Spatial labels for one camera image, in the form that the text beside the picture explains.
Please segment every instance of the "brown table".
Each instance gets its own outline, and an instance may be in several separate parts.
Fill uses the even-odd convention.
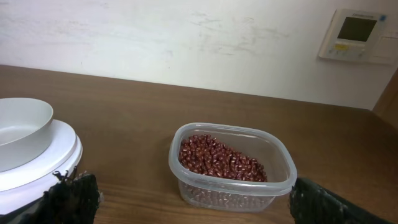
[[[80,170],[97,176],[96,223],[293,223],[287,196],[261,213],[196,208],[179,196],[167,161],[175,131],[207,122],[277,136],[298,170],[398,222],[398,135],[368,110],[222,91],[0,66],[0,98],[50,103],[83,143]]]

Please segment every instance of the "adzuki bean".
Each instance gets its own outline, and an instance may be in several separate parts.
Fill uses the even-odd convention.
[[[183,182],[180,183],[180,189],[183,197],[186,197],[186,200],[196,206],[237,212],[262,210],[273,200],[273,197],[268,196],[229,194],[215,190],[201,189]]]
[[[178,160],[197,174],[233,180],[267,182],[264,166],[223,144],[209,134],[193,135],[181,142]]]

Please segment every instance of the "thermostat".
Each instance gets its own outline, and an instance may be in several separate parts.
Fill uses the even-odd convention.
[[[385,14],[338,9],[319,51],[319,57],[367,62],[386,23]]]

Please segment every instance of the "plastic container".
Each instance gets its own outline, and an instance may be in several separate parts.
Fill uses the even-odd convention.
[[[223,179],[196,174],[178,161],[181,141],[194,134],[210,134],[264,165],[268,182]],[[169,166],[189,204],[234,212],[260,212],[276,196],[292,190],[296,167],[282,142],[273,135],[250,128],[221,124],[192,123],[177,130],[169,153]]]

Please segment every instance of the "red bean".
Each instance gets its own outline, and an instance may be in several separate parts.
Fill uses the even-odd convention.
[[[207,135],[194,135],[181,141],[178,160],[197,174],[234,180],[267,182],[264,166],[232,147]]]

